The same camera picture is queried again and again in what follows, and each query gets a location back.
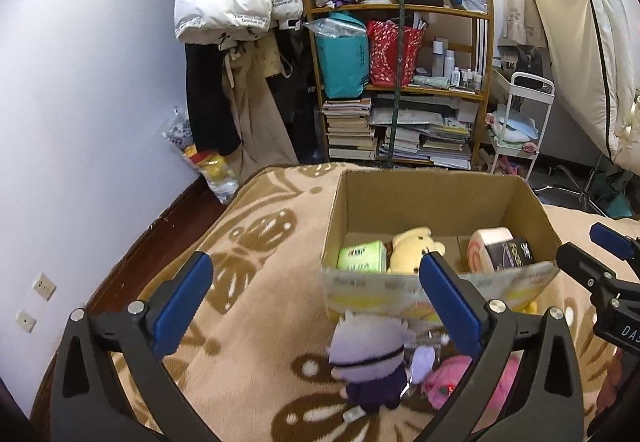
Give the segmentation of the pink bear plush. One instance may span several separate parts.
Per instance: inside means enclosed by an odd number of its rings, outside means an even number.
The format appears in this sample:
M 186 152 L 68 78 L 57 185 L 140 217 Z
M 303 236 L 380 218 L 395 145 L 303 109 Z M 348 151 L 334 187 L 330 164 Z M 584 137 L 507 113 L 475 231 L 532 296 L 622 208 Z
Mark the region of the pink bear plush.
M 441 410 L 446 404 L 471 362 L 472 358 L 466 355 L 450 356 L 442 361 L 437 370 L 433 370 L 425 378 L 421 384 L 421 391 L 433 410 Z M 520 357 L 518 354 L 511 355 L 497 388 L 476 425 L 477 429 L 487 427 L 497 419 L 510 393 L 519 365 Z

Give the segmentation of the pink swirl roll cushion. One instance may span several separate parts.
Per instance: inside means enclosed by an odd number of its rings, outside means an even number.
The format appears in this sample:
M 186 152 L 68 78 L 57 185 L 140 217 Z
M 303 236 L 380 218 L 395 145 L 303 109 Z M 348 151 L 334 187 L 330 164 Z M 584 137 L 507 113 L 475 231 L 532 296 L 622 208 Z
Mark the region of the pink swirl roll cushion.
M 512 240 L 513 235 L 508 228 L 481 228 L 470 237 L 466 247 L 466 261 L 472 273 L 490 274 L 495 272 L 495 262 L 491 260 L 488 247 Z

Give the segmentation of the yellow dog plush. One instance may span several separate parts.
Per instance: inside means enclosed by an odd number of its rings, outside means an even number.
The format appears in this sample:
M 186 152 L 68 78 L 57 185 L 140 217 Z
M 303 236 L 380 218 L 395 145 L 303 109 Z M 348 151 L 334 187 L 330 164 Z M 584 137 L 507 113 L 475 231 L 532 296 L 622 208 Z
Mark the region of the yellow dog plush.
M 438 252 L 444 256 L 446 247 L 434 240 L 432 231 L 426 226 L 410 228 L 393 238 L 387 271 L 392 274 L 416 274 L 419 272 L 422 258 L 430 252 Z

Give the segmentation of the purple haired doll plush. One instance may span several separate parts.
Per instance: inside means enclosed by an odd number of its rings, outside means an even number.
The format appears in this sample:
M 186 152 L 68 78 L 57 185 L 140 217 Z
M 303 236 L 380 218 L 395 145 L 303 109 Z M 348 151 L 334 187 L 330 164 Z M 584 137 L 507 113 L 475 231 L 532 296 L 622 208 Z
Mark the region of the purple haired doll plush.
M 400 318 L 347 311 L 338 320 L 328 349 L 334 379 L 344 384 L 349 424 L 381 408 L 394 410 L 434 370 L 439 348 L 420 344 Z

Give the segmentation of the green tissue pack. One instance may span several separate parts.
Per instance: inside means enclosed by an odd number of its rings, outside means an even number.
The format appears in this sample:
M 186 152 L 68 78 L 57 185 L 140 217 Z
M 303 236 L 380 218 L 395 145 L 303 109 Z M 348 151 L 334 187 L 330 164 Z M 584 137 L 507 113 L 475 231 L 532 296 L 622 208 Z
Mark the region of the green tissue pack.
M 344 247 L 338 254 L 336 268 L 358 273 L 385 273 L 387 271 L 387 249 L 383 242 Z

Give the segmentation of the printed cardboard box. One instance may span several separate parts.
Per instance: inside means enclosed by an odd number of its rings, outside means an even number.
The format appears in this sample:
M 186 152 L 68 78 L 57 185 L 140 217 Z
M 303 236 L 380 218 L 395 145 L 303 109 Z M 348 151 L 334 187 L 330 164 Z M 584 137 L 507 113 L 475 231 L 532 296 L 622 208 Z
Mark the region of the printed cardboard box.
M 520 268 L 473 273 L 466 248 L 473 233 L 504 226 L 526 240 L 533 261 Z M 348 170 L 337 182 L 321 258 L 326 315 L 345 312 L 394 316 L 424 329 L 439 321 L 416 272 L 375 274 L 338 267 L 342 249 L 429 228 L 444 244 L 445 259 L 487 299 L 522 310 L 544 291 L 559 269 L 559 236 L 526 182 L 518 176 L 434 169 Z

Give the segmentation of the white rolling cart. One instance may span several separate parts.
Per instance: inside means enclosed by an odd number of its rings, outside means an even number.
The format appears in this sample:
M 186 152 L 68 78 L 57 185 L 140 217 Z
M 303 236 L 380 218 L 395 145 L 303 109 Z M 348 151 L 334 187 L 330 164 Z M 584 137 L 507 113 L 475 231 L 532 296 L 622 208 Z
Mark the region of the white rolling cart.
M 496 88 L 506 99 L 485 117 L 488 140 L 494 149 L 489 172 L 494 173 L 502 158 L 524 159 L 529 162 L 525 180 L 533 172 L 546 136 L 548 122 L 555 100 L 555 85 L 550 79 L 514 72 L 506 77 L 500 69 L 493 68 L 491 87 Z M 541 124 L 526 117 L 517 108 L 517 102 L 538 103 L 546 112 Z

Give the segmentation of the beige brown patterned blanket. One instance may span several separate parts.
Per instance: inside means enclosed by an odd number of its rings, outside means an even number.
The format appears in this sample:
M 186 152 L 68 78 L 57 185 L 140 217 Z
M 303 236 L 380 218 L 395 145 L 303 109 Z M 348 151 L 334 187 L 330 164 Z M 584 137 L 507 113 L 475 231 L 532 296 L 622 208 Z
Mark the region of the beige brown patterned blanket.
M 346 164 L 270 168 L 248 182 L 198 243 L 214 281 L 165 364 L 204 422 L 226 441 L 410 441 L 432 419 L 420 393 L 397 410 L 344 421 L 347 403 L 326 347 L 321 258 Z M 589 238 L 592 214 L 544 206 L 561 241 L 632 280 Z

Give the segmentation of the plastic bag with toys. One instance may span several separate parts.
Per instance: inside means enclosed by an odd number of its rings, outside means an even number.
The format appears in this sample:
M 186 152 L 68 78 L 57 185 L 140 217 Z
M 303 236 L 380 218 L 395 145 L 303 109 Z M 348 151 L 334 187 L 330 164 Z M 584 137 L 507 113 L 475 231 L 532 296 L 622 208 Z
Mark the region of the plastic bag with toys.
M 232 201 L 239 189 L 236 175 L 217 152 L 201 152 L 196 148 L 188 113 L 175 106 L 162 135 L 181 157 L 205 180 L 208 188 L 223 205 Z

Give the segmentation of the wooden bookshelf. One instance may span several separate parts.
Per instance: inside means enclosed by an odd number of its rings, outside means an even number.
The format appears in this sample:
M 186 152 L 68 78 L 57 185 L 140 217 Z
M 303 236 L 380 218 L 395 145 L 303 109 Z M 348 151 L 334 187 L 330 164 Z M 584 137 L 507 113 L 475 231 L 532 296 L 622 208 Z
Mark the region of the wooden bookshelf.
M 399 108 L 399 95 L 400 95 L 400 82 L 402 78 L 402 73 L 404 72 L 404 59 L 405 59 L 405 50 L 404 50 L 404 42 L 405 42 L 405 20 L 406 20 L 406 12 L 413 11 L 415 13 L 425 13 L 425 14 L 437 14 L 437 15 L 445 15 L 451 17 L 463 17 L 468 20 L 472 20 L 471 25 L 471 44 L 463 44 L 457 42 L 450 42 L 450 48 L 455 50 L 456 52 L 462 52 L 465 54 L 471 55 L 472 62 L 472 71 L 480 72 L 482 71 L 482 86 L 480 90 L 476 93 L 465 92 L 465 91 L 455 91 L 455 90 L 437 90 L 430 89 L 424 87 L 415 87 L 408 86 L 402 87 L 403 91 L 408 91 L 413 94 L 422 94 L 422 95 L 441 95 L 441 96 L 450 96 L 450 98 L 461 98 L 465 101 L 477 102 L 478 110 L 476 114 L 476 119 L 473 124 L 473 135 L 471 140 L 472 146 L 472 156 L 471 156 L 471 169 L 475 168 L 475 165 L 478 162 L 478 155 L 480 154 L 480 141 L 483 137 L 483 129 L 484 129 L 484 119 L 486 116 L 486 110 L 488 105 L 489 98 L 489 84 L 490 84 L 490 76 L 491 76 L 491 57 L 492 52 L 494 52 L 495 45 L 495 19 L 494 19 L 494 0 L 486 0 L 487 1 L 487 10 L 485 12 L 473 12 L 473 11 L 465 11 L 462 9 L 450 9 L 445 8 L 444 6 L 418 6 L 417 4 L 405 4 L 405 0 L 399 0 L 399 4 L 351 4 L 350 6 L 340 6 L 337 9 L 331 9 L 328 6 L 322 6 L 318 8 L 318 6 L 314 5 L 314 0 L 303 0 L 304 8 L 306 12 L 307 22 L 313 22 L 318 17 L 323 14 L 331 14 L 333 12 L 354 12 L 354 11 L 392 11 L 397 13 L 395 15 L 399 15 L 399 30 L 396 32 L 397 34 L 397 46 L 396 46 L 396 54 L 394 57 L 395 61 L 392 61 L 393 67 L 395 67 L 394 72 L 394 112 L 392 119 L 392 139 L 390 140 L 390 152 L 386 157 L 386 165 L 392 166 L 395 162 L 400 162 L 401 164 L 413 164 L 413 165 L 424 165 L 428 166 L 428 162 L 419 162 L 418 160 L 400 160 L 394 158 L 394 147 L 395 147 L 395 133 L 397 128 L 397 112 Z M 317 52 L 317 43 L 316 38 L 314 38 L 313 34 L 310 34 L 310 47 L 311 47 L 311 56 L 312 56 L 312 64 L 314 64 L 314 84 L 316 85 L 316 92 L 318 98 L 319 107 L 322 106 L 323 101 L 326 99 L 326 91 L 324 90 L 324 84 L 321 80 L 321 72 L 319 67 L 318 60 L 318 52 Z

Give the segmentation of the stack of books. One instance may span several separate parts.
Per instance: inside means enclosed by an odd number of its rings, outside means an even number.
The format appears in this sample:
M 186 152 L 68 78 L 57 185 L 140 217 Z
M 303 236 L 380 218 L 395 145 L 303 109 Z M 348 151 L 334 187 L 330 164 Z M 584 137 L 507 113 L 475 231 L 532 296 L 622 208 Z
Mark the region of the stack of books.
M 326 142 L 332 160 L 375 160 L 378 138 L 369 124 L 372 110 L 370 98 L 326 100 L 321 111 L 326 121 Z

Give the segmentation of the red gift bag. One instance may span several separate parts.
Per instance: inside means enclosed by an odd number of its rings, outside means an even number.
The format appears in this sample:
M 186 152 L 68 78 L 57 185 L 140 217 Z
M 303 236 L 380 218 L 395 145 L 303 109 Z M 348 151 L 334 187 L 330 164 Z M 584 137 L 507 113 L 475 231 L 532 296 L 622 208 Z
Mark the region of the red gift bag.
M 401 58 L 400 86 L 407 87 L 414 76 L 423 36 L 424 28 L 405 27 L 402 51 L 399 52 L 399 25 L 392 20 L 370 20 L 368 23 L 370 84 L 382 88 L 395 87 L 398 58 Z

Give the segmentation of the teal shopping bag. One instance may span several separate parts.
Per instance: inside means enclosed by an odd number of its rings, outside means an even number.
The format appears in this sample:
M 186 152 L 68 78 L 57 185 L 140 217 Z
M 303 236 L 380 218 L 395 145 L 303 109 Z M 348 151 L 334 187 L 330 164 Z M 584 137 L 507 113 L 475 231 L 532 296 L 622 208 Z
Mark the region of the teal shopping bag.
M 327 98 L 356 98 L 369 80 L 367 27 L 349 14 L 331 13 L 309 26 L 316 38 Z

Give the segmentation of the beige trench coat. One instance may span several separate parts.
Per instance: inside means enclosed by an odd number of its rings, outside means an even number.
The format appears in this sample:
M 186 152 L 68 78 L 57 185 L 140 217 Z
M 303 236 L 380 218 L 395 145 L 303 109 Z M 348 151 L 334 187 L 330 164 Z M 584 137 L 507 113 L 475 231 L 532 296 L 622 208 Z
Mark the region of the beige trench coat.
M 282 72 L 273 32 L 256 41 L 240 42 L 224 56 L 222 86 L 240 137 L 240 145 L 224 159 L 242 183 L 267 167 L 298 164 L 267 82 Z

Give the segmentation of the white wall socket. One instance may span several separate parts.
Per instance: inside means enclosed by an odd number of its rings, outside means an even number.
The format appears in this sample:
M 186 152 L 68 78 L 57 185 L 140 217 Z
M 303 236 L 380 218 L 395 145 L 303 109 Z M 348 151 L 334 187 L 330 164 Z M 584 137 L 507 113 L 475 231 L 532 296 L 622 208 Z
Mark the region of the white wall socket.
M 32 284 L 32 289 L 44 301 L 49 301 L 56 291 L 56 285 L 46 274 L 40 273 Z
M 28 312 L 19 310 L 15 315 L 15 323 L 30 334 L 37 323 L 37 320 L 31 316 Z

